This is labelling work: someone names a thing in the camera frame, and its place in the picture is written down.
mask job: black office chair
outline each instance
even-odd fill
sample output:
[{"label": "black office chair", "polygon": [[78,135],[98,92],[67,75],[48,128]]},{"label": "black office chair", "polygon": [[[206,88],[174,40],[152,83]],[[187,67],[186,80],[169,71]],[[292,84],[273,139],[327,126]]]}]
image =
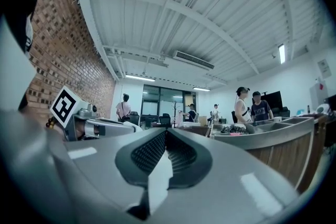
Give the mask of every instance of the black office chair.
[{"label": "black office chair", "polygon": [[236,117],[236,115],[235,115],[235,112],[232,111],[231,114],[232,114],[233,122],[234,122],[234,123],[237,123],[237,122],[238,122],[238,119],[237,119],[237,117]]},{"label": "black office chair", "polygon": [[159,121],[161,124],[170,124],[170,116],[169,117],[159,116]]},{"label": "black office chair", "polygon": [[152,127],[152,119],[145,119],[145,130]]},{"label": "black office chair", "polygon": [[284,106],[282,110],[280,111],[280,115],[285,118],[290,117],[290,110],[288,110],[288,107]]},{"label": "black office chair", "polygon": [[272,113],[273,113],[274,117],[280,117],[281,116],[279,108],[272,108],[271,110],[272,110]]},{"label": "black office chair", "polygon": [[131,114],[129,114],[128,117],[130,117],[129,122],[139,126],[140,116],[138,115],[137,111],[131,111]]}]

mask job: whiteboard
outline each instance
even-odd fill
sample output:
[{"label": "whiteboard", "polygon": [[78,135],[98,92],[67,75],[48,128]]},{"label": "whiteboard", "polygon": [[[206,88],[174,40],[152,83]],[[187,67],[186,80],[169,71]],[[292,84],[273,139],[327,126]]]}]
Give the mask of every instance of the whiteboard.
[{"label": "whiteboard", "polygon": [[142,104],[142,115],[157,116],[157,107],[158,107],[158,103],[143,102],[143,104]]}]

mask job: man in dark t-shirt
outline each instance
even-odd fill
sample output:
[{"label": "man in dark t-shirt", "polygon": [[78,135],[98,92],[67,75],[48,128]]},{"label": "man in dark t-shirt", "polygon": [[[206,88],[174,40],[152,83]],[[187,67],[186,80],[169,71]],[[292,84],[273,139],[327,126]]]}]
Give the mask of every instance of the man in dark t-shirt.
[{"label": "man in dark t-shirt", "polygon": [[186,121],[194,122],[195,118],[196,118],[195,105],[190,104],[189,107],[190,107],[190,111],[188,113],[182,113],[182,115],[188,117],[188,119],[186,119]]},{"label": "man in dark t-shirt", "polygon": [[251,108],[252,121],[273,119],[273,113],[266,100],[261,100],[260,92],[253,93],[254,104]]}]

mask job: ceiling light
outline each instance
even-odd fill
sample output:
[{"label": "ceiling light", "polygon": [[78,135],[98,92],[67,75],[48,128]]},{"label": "ceiling light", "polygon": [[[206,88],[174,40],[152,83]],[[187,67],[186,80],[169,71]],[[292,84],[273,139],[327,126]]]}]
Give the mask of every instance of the ceiling light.
[{"label": "ceiling light", "polygon": [[129,79],[140,79],[140,80],[146,80],[146,81],[152,81],[152,82],[155,81],[155,79],[148,79],[148,78],[136,77],[136,76],[131,76],[131,75],[126,75],[126,78],[129,78]]},{"label": "ceiling light", "polygon": [[209,92],[210,91],[209,89],[202,89],[202,88],[197,88],[197,87],[194,87],[193,89],[197,90],[197,91],[205,91],[205,92]]},{"label": "ceiling light", "polygon": [[279,46],[280,63],[283,64],[286,61],[285,46],[284,44]]}]

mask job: television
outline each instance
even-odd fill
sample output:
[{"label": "television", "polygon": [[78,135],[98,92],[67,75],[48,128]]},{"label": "television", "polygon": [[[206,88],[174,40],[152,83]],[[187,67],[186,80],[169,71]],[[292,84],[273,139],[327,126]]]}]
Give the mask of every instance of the television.
[{"label": "television", "polygon": [[267,101],[271,109],[279,108],[280,110],[282,110],[282,99],[280,91],[273,92],[267,95],[261,95],[261,99]]}]

